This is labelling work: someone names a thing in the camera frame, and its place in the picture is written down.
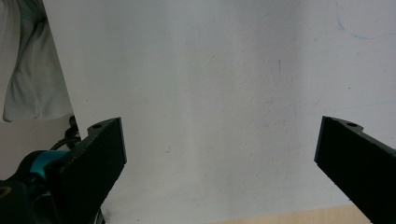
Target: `white sleeve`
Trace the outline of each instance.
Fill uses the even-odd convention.
[[[17,63],[21,14],[14,0],[0,0],[0,121],[3,121],[7,86]]]

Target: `black plastic part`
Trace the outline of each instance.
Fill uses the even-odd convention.
[[[0,223],[38,224],[28,201],[27,188],[18,181],[0,183]]]
[[[315,162],[374,224],[396,224],[396,150],[362,131],[323,117]]]
[[[126,163],[120,118],[88,131],[87,138],[45,169],[63,224],[90,223]]]

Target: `black cable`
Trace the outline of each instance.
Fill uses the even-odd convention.
[[[64,138],[61,141],[57,142],[52,148],[49,150],[58,150],[61,146],[65,144],[70,144],[70,143],[78,143],[81,142],[81,138],[79,137],[71,137],[71,138]]]

